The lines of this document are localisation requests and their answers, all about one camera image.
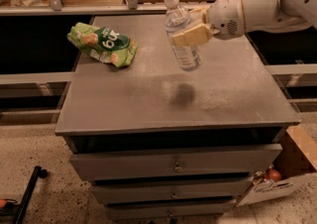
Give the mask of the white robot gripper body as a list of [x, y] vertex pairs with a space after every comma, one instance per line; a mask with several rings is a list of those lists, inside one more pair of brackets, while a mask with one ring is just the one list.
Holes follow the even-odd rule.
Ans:
[[217, 0], [207, 9], [207, 16], [216, 39], [235, 39], [245, 33], [242, 0]]

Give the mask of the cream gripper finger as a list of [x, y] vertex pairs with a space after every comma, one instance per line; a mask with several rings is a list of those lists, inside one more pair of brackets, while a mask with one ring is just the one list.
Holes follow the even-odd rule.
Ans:
[[203, 6], [190, 11], [190, 18], [193, 22], [199, 22], [207, 24], [209, 22], [208, 18], [208, 7]]
[[209, 42], [213, 37], [212, 30], [206, 24], [199, 24], [170, 37], [171, 43], [176, 47], [198, 46]]

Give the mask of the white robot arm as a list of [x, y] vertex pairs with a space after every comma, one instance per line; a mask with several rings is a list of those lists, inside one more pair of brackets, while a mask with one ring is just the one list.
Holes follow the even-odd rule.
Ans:
[[177, 47], [245, 33], [289, 33], [317, 27], [317, 0], [216, 0], [190, 12], [192, 22], [171, 35]]

